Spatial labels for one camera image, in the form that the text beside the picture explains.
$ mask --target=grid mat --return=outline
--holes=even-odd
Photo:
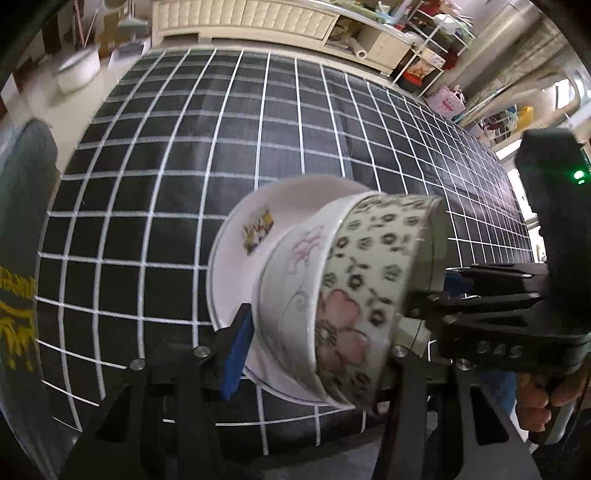
[[[494,153],[424,105],[276,55],[151,53],[99,109],[48,212],[37,318],[54,418],[81,430],[134,358],[212,336],[204,288],[217,230],[253,189],[311,173],[445,197],[449,267],[532,261]],[[216,415],[230,458],[380,421],[290,403],[246,378]]]

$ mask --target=white plate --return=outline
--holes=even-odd
[[[352,180],[329,175],[309,175],[279,180],[242,199],[224,222],[213,243],[207,266],[206,295],[213,328],[229,326],[242,303],[253,303],[253,289],[271,251],[296,223],[324,205],[347,195],[369,191]],[[273,224],[265,236],[265,225]],[[248,255],[245,227],[261,228],[261,240]],[[285,400],[326,405],[287,375],[256,335],[246,358],[246,375],[268,392]]]

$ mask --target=human hand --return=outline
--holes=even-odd
[[[517,406],[515,411],[519,426],[523,430],[529,430],[530,432],[543,432],[546,430],[546,423],[552,417],[548,403],[553,407],[562,407],[583,395],[589,380],[589,370],[586,368],[579,369],[567,377],[550,396],[548,396],[544,388],[538,387],[534,383],[533,376],[530,374],[521,374],[517,380]],[[586,398],[585,403],[590,403],[589,399]]]

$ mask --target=bowl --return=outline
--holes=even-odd
[[[341,223],[314,322],[316,373],[331,398],[371,410],[391,346],[424,352],[429,332],[405,316],[405,299],[443,290],[449,221],[440,197],[382,195]]]
[[[316,374],[314,321],[324,263],[351,208],[376,194],[334,200],[294,225],[271,252],[255,284],[253,318],[264,348],[287,375],[321,400],[327,400],[327,394]]]

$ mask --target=plastic bag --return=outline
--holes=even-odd
[[[456,94],[445,85],[442,86],[438,92],[427,98],[427,105],[434,112],[449,119],[452,119],[466,109],[464,102],[462,102],[462,100],[460,100]]]

